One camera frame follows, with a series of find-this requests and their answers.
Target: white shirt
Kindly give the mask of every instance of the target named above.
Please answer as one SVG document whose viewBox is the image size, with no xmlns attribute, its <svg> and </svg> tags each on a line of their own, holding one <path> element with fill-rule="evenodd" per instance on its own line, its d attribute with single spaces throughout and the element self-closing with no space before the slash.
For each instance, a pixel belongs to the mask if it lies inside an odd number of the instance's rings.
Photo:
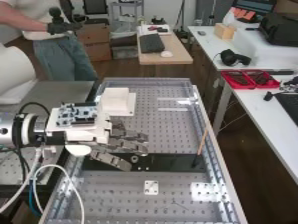
<svg viewBox="0 0 298 224">
<path fill-rule="evenodd" d="M 44 23 L 52 22 L 52 16 L 49 15 L 49 8 L 51 7 L 60 8 L 59 0 L 0 0 L 0 1 L 8 3 L 25 16 Z M 32 31 L 23 31 L 23 35 L 28 40 L 47 40 L 64 36 L 64 34 L 51 35 L 47 32 L 32 32 Z"/>
</svg>

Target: desk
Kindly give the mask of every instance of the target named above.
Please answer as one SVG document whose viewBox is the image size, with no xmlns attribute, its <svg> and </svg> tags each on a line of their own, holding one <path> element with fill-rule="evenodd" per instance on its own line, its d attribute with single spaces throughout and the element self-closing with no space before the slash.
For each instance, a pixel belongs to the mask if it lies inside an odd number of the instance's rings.
<svg viewBox="0 0 298 224">
<path fill-rule="evenodd" d="M 234 48 L 232 41 L 221 40 L 213 34 L 213 27 L 189 27 L 198 44 L 202 47 L 209 59 L 213 60 L 216 54 L 225 49 L 232 49 L 236 53 L 240 53 Z M 200 36 L 197 31 L 205 31 L 206 36 Z M 230 69 L 262 69 L 262 70 L 289 70 L 289 68 L 277 67 L 274 64 L 269 64 L 266 67 L 257 67 L 253 64 L 244 66 L 238 64 L 234 67 L 229 67 L 222 64 L 220 57 L 213 61 L 213 65 L 217 71 Z M 277 80 L 289 80 L 293 76 L 274 76 Z M 283 163 L 294 181 L 298 183 L 298 150 L 294 147 L 298 145 L 298 127 L 289 117 L 286 111 L 279 105 L 275 98 L 270 102 L 263 101 L 263 96 L 269 90 L 234 90 L 225 82 L 224 91 L 221 94 L 221 100 L 216 113 L 216 119 L 213 123 L 213 129 L 216 135 L 220 132 L 225 111 L 228 108 L 232 93 L 236 95 L 244 109 L 247 112 L 257 128 L 259 129 L 271 149 L 274 150 L 281 162 Z"/>
<path fill-rule="evenodd" d="M 291 79 L 293 76 L 274 76 L 274 78 L 279 81 L 286 81 Z M 281 91 L 278 89 L 236 90 L 232 89 L 229 85 L 226 86 L 224 89 L 224 94 L 233 92 L 283 166 L 298 184 L 298 126 L 293 122 L 275 97 L 273 97 L 269 102 L 263 100 L 263 96 L 267 91 L 271 91 L 273 93 Z M 221 118 L 224 118 L 224 116 L 225 108 L 222 108 L 220 104 L 217 118 L 213 124 L 216 134 L 218 133 L 222 123 Z"/>
<path fill-rule="evenodd" d="M 176 34 L 162 35 L 161 40 L 165 45 L 165 51 L 170 51 L 173 53 L 173 57 L 162 58 L 161 53 L 141 53 L 140 47 L 140 36 L 137 36 L 137 46 L 138 46 L 138 61 L 141 65 L 178 65 L 178 64 L 192 64 L 193 58 L 189 55 L 180 39 Z"/>
<path fill-rule="evenodd" d="M 261 69 L 261 70 L 289 70 L 287 67 L 281 67 L 279 65 L 267 64 L 262 66 L 254 65 L 251 63 L 250 65 L 245 66 L 242 64 L 237 64 L 236 66 L 230 67 L 226 66 L 221 62 L 220 55 L 216 57 L 218 53 L 221 53 L 226 49 L 232 49 L 234 53 L 240 53 L 238 49 L 234 47 L 232 40 L 222 40 L 214 35 L 214 27 L 213 26 L 189 26 L 190 34 L 193 35 L 197 43 L 202 47 L 202 50 L 208 56 L 208 58 L 213 61 L 213 65 L 217 69 L 217 71 L 222 70 L 232 70 L 232 69 Z M 200 36 L 198 31 L 205 31 L 206 36 Z"/>
</svg>

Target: white table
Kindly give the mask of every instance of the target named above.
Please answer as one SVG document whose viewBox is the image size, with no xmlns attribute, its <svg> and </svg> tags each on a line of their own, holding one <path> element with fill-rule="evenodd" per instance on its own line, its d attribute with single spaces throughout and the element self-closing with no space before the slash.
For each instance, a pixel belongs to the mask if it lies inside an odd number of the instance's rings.
<svg viewBox="0 0 298 224">
<path fill-rule="evenodd" d="M 232 44 L 232 41 L 221 40 L 213 34 L 214 27 L 189 27 L 189 30 L 210 60 L 213 60 L 217 53 L 225 49 L 232 49 L 236 53 L 238 52 Z M 198 30 L 205 31 L 206 36 L 200 36 L 197 34 Z M 267 65 L 267 67 L 257 67 L 254 65 L 244 66 L 240 64 L 234 67 L 229 67 L 221 63 L 220 57 L 216 58 L 213 64 L 218 71 L 232 69 L 289 70 L 286 68 L 275 67 L 270 64 Z M 274 78 L 279 81 L 290 80 L 293 77 L 294 76 L 291 75 L 274 76 Z M 294 181 L 298 184 L 298 127 L 277 99 L 273 98 L 270 102 L 263 101 L 263 96 L 267 91 L 271 91 L 273 93 L 278 92 L 278 90 L 269 89 L 234 90 L 225 82 L 218 110 L 213 123 L 213 129 L 217 135 L 220 132 L 225 111 L 233 93 L 244 109 L 246 110 L 246 113 L 250 116 L 257 128 L 259 129 L 271 149 L 274 150 L 279 160 L 282 161 Z"/>
<path fill-rule="evenodd" d="M 286 81 L 293 76 L 274 76 L 277 80 Z M 236 90 L 225 86 L 225 93 L 233 92 L 247 115 L 250 116 L 259 132 L 262 133 L 271 149 L 274 150 L 283 166 L 298 184 L 298 126 L 281 106 L 275 97 L 270 101 L 263 100 L 267 91 L 281 92 L 278 89 Z M 218 133 L 225 109 L 218 105 L 217 119 L 213 123 L 214 132 Z"/>
<path fill-rule="evenodd" d="M 222 61 L 220 55 L 216 57 L 218 53 L 221 53 L 224 50 L 230 49 L 234 51 L 234 53 L 242 53 L 233 45 L 232 40 L 222 40 L 214 35 L 214 26 L 189 26 L 189 31 L 198 42 L 198 44 L 202 47 L 202 50 L 209 57 L 209 59 L 213 61 L 214 67 L 218 71 L 222 70 L 232 70 L 232 69 L 261 69 L 261 70 L 289 70 L 287 67 L 281 67 L 281 65 L 267 64 L 258 66 L 253 62 L 250 65 L 245 66 L 241 63 L 236 66 L 230 67 L 226 66 Z M 204 31 L 206 33 L 205 36 L 198 35 L 198 31 Z"/>
</svg>

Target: metal cylinder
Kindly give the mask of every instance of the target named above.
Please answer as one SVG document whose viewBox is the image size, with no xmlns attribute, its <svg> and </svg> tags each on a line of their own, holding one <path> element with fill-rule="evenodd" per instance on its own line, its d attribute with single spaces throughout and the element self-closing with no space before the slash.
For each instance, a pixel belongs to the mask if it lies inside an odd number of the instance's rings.
<svg viewBox="0 0 298 224">
<path fill-rule="evenodd" d="M 15 113 L 0 112 L 0 145 L 11 148 L 13 144 L 13 120 Z"/>
</svg>

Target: keyboard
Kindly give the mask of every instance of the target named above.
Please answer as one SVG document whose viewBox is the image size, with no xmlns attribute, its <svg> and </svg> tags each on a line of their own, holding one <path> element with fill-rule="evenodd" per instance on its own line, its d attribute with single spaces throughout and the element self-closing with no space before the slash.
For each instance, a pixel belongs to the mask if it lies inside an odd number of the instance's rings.
<svg viewBox="0 0 298 224">
<path fill-rule="evenodd" d="M 165 50 L 165 45 L 158 33 L 141 36 L 140 46 L 142 53 L 162 52 Z"/>
<path fill-rule="evenodd" d="M 278 93 L 275 97 L 298 126 L 298 94 Z"/>
</svg>

